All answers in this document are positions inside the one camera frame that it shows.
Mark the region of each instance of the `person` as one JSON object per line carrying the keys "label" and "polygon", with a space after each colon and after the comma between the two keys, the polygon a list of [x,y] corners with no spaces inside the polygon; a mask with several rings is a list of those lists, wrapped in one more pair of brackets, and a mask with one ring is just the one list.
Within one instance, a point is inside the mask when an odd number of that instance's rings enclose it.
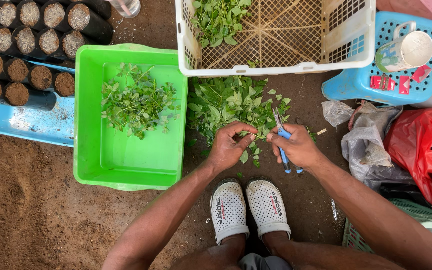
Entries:
{"label": "person", "polygon": [[[173,270],[286,270],[286,269],[432,269],[432,233],[346,171],[317,148],[303,126],[285,124],[288,140],[277,129],[267,134],[277,162],[279,148],[289,160],[313,175],[345,212],[375,254],[341,246],[290,240],[285,205],[279,190],[264,177],[252,178],[245,188],[258,236],[272,256],[244,256],[249,236],[243,189],[226,179],[214,189],[211,215],[216,245],[177,260]],[[103,270],[148,269],[169,242],[195,201],[222,171],[234,166],[254,141],[242,131],[255,127],[232,122],[216,132],[208,158],[188,176],[159,195],[120,236]]]}

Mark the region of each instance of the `red plastic bag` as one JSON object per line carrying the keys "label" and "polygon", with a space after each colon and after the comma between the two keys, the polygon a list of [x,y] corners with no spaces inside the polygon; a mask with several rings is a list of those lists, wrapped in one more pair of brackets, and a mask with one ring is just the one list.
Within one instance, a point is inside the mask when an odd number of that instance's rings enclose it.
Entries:
{"label": "red plastic bag", "polygon": [[384,148],[432,204],[432,108],[403,112],[388,132]]}

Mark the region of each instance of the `plant cutting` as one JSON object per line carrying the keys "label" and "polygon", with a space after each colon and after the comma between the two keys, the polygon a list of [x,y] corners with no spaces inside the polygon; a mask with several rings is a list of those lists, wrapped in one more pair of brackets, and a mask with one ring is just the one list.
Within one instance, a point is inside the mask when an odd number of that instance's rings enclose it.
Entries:
{"label": "plant cutting", "polygon": [[137,65],[120,64],[119,73],[108,82],[103,82],[101,118],[108,119],[109,127],[123,131],[128,128],[128,137],[134,135],[141,140],[146,131],[155,131],[161,126],[167,133],[170,119],[177,120],[180,114],[161,116],[166,110],[181,110],[174,105],[176,89],[172,83],[158,86],[151,78],[149,68],[142,72]]}
{"label": "plant cutting", "polygon": [[201,30],[198,40],[201,47],[217,47],[223,41],[236,45],[233,36],[243,30],[240,21],[243,16],[251,16],[248,8],[251,0],[200,0],[194,1],[196,19],[191,19]]}
{"label": "plant cutting", "polygon": [[[276,126],[271,106],[272,98],[263,101],[264,86],[267,79],[254,81],[250,77],[230,76],[227,78],[199,79],[193,78],[194,92],[189,93],[188,98],[188,127],[200,132],[206,138],[206,145],[213,145],[216,131],[233,121],[240,121],[254,126],[258,132],[254,134],[256,140],[266,140],[266,135]],[[275,95],[276,90],[268,92]],[[290,98],[281,98],[277,105],[283,122],[287,122],[289,115],[286,111],[291,108],[288,104]],[[247,131],[241,132],[240,137],[248,135]],[[252,154],[247,150],[241,156],[241,162],[246,163],[252,157],[253,164],[259,168],[259,154],[261,149],[255,141],[249,145]],[[209,154],[205,150],[201,155]]]}

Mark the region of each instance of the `dirt floor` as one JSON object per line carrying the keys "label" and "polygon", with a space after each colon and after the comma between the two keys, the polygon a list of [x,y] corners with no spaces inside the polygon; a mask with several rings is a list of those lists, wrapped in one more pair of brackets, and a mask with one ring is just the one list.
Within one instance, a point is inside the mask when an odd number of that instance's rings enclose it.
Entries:
{"label": "dirt floor", "polygon": [[[141,0],[141,13],[123,19],[113,10],[113,44],[139,43],[177,49],[174,3]],[[319,149],[335,164],[348,170],[341,156],[345,125],[333,128],[323,117],[321,84],[337,72],[269,77],[269,89],[291,98],[289,122],[327,132],[317,137]],[[201,135],[186,132],[186,141],[199,138],[185,149],[183,175],[204,158]],[[209,213],[211,191],[218,181],[243,173],[242,183],[263,175],[282,192],[288,223],[295,241],[341,245],[345,217],[333,218],[330,197],[311,175],[286,174],[268,144],[261,141],[261,169],[251,162],[238,163],[219,175],[184,219],[151,269],[167,269],[178,258],[215,244]],[[0,135],[0,269],[96,270],[131,220],[162,191],[123,192],[107,187],[79,184],[73,177],[73,149]],[[253,218],[247,251],[267,255]]]}

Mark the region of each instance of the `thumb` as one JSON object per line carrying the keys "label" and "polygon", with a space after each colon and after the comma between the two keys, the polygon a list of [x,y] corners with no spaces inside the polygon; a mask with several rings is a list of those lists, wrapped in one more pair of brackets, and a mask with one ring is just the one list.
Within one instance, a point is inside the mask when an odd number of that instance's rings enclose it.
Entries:
{"label": "thumb", "polygon": [[266,137],[271,141],[272,144],[282,148],[283,150],[287,149],[291,144],[289,140],[274,133],[268,133]]}
{"label": "thumb", "polygon": [[237,143],[237,146],[245,150],[255,140],[255,138],[256,136],[253,134],[248,134]]}

